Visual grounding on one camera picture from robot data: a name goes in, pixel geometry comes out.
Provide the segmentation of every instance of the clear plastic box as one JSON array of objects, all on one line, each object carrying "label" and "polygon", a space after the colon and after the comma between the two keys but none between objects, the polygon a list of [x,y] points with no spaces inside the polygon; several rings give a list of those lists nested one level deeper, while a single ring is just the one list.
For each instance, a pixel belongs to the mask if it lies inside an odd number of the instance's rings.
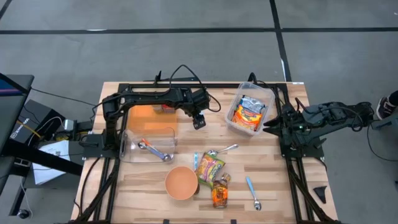
[{"label": "clear plastic box", "polygon": [[[150,143],[156,152],[140,147],[143,139]],[[175,152],[175,133],[172,128],[134,130],[126,129],[122,133],[120,160],[129,163],[173,162]],[[160,156],[167,154],[168,159]]]},{"label": "clear plastic box", "polygon": [[[259,126],[257,127],[256,131],[252,131],[250,129],[247,129],[245,127],[242,127],[242,126],[237,125],[236,123],[232,122],[232,117],[234,116],[234,111],[236,109],[236,106],[240,102],[243,95],[250,96],[251,98],[255,98],[255,99],[263,102],[266,105],[266,109],[263,110],[263,112],[262,112],[261,122],[260,122]],[[270,112],[269,109],[274,106],[274,103],[275,103],[275,94],[272,90],[267,89],[267,88],[261,88],[253,83],[243,82],[239,85],[238,90],[235,94],[235,98],[231,102],[228,112],[225,114],[225,121],[229,128],[238,130],[240,133],[248,135],[248,136],[254,136],[256,134],[259,134],[260,131],[262,131],[263,124],[266,121],[268,121],[268,116],[269,116],[269,112]]]}]

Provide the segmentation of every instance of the shoe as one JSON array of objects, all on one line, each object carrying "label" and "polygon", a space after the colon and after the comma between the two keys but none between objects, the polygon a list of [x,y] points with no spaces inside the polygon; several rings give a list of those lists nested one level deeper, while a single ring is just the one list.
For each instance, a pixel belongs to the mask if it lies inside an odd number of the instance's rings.
[{"label": "shoe", "polygon": [[379,104],[376,109],[376,115],[379,119],[384,119],[392,114],[397,106],[392,105],[387,97],[380,99]]}]

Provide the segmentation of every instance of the orange bowl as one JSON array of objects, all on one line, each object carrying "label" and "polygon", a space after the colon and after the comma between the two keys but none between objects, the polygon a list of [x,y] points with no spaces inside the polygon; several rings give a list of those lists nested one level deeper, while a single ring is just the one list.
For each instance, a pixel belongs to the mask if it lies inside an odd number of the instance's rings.
[{"label": "orange bowl", "polygon": [[198,187],[196,173],[185,166],[174,167],[165,179],[166,191],[175,200],[186,200]]}]

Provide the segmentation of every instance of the gray floor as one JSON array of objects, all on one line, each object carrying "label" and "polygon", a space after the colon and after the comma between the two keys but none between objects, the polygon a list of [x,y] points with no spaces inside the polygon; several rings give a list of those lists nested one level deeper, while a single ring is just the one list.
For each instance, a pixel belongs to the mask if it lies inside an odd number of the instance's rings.
[{"label": "gray floor", "polygon": [[[282,27],[398,27],[398,3],[277,0]],[[13,0],[0,30],[272,27],[266,0]],[[397,89],[398,32],[284,34],[293,81],[305,82],[311,103],[370,101]],[[34,87],[97,102],[104,81],[140,81],[181,63],[202,80],[283,81],[275,34],[0,35],[0,71],[33,74]],[[188,73],[181,71],[180,77]],[[90,108],[33,92],[31,98],[64,116],[87,120]],[[339,219],[395,223],[398,165],[373,156],[366,131],[329,134],[324,145]],[[395,157],[393,130],[370,134],[373,148]],[[1,223],[54,223],[70,218],[78,183],[28,190],[34,217],[8,217],[18,177],[0,197]]]}]

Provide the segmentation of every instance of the wooden tabletop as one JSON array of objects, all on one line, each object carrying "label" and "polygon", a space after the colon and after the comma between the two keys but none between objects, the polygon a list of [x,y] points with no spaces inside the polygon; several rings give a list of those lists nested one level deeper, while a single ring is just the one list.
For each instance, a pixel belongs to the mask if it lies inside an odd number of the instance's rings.
[{"label": "wooden tabletop", "polygon": [[[117,92],[119,84],[119,82],[104,83],[100,100]],[[304,105],[308,105],[303,83],[287,83],[287,87],[290,102],[295,102],[294,98],[298,97]],[[154,91],[154,89],[140,89],[140,91]],[[111,223],[162,223],[163,219],[169,219],[170,223],[230,223],[231,219],[236,219],[238,223],[296,223],[287,168],[280,154],[278,138],[261,131],[257,136],[248,139],[228,129],[224,113],[228,111],[236,89],[209,88],[208,91],[220,101],[222,110],[219,113],[206,110],[207,125],[199,130],[194,130],[191,118],[182,110],[177,110],[178,144],[172,164],[121,163]],[[271,118],[276,115],[274,107]],[[104,128],[103,112],[99,107],[94,132],[101,133]],[[164,179],[171,168],[193,167],[194,152],[223,149],[236,143],[239,144],[239,148],[218,155],[226,163],[219,175],[223,172],[231,175],[227,208],[213,208],[210,188],[204,185],[201,185],[200,193],[189,200],[176,201],[167,195]],[[76,195],[77,202],[80,201],[81,186],[86,173],[94,160],[85,161]],[[88,178],[83,209],[97,194],[103,161],[104,159],[100,159]],[[337,219],[325,167],[313,158],[304,158],[303,163],[311,195],[327,215]],[[251,178],[262,204],[260,212],[254,209],[253,197],[245,176]],[[327,186],[326,204],[323,204],[312,190],[323,185]],[[306,218],[301,194],[299,197],[302,216]],[[107,201],[108,194],[103,199],[100,219],[105,218]],[[77,215],[78,208],[75,206],[72,219]]]}]

